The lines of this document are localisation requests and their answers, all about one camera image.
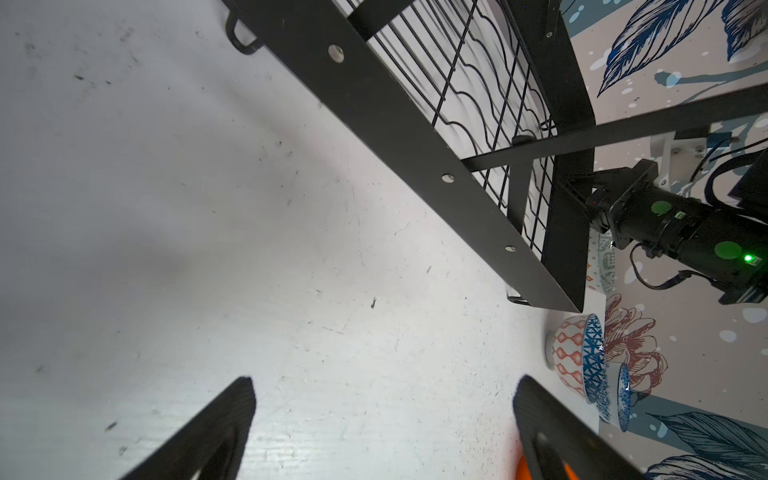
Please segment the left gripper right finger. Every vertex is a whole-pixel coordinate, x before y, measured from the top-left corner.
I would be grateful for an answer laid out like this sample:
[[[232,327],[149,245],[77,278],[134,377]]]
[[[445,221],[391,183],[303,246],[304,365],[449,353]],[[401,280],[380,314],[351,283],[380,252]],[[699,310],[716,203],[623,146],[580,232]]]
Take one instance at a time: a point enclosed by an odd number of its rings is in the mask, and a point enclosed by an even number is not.
[[[512,405],[532,478],[644,479],[533,377],[520,379]]]

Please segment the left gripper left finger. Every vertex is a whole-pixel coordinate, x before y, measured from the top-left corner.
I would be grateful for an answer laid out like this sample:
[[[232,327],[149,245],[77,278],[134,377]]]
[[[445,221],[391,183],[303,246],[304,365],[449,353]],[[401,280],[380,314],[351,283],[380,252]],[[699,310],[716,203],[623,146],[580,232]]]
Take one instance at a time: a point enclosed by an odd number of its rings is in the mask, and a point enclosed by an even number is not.
[[[237,378],[124,477],[235,479],[256,408],[252,379]]]

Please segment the dark blue patterned bowl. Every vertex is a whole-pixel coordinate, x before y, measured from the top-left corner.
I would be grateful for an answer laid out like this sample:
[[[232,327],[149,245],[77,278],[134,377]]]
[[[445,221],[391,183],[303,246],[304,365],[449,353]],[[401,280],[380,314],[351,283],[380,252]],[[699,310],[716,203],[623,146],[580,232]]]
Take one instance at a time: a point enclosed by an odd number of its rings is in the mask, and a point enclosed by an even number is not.
[[[563,320],[545,340],[545,359],[560,381],[587,404],[605,381],[603,328],[594,313]]]

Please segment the black wire dish rack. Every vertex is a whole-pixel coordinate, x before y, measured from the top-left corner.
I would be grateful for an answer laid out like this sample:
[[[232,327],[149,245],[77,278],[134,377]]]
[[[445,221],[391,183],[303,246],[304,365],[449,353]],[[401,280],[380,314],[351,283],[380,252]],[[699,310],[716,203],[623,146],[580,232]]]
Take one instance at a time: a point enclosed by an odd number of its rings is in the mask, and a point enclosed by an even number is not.
[[[225,30],[272,53],[507,284],[584,307],[583,175],[641,160],[672,192],[726,152],[715,123],[763,114],[765,85],[597,123],[556,1],[230,1]]]

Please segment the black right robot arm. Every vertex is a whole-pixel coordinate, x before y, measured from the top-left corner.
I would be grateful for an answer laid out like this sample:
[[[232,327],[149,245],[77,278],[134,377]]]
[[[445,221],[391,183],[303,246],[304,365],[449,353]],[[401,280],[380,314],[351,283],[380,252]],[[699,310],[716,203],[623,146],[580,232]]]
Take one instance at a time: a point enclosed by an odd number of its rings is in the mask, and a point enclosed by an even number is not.
[[[767,297],[767,153],[747,153],[715,169],[705,198],[683,197],[655,185],[658,165],[603,170],[570,180],[588,189],[582,209],[591,227],[618,249],[642,249],[683,268],[655,285],[671,289],[693,277],[721,291],[722,305],[759,304]]]

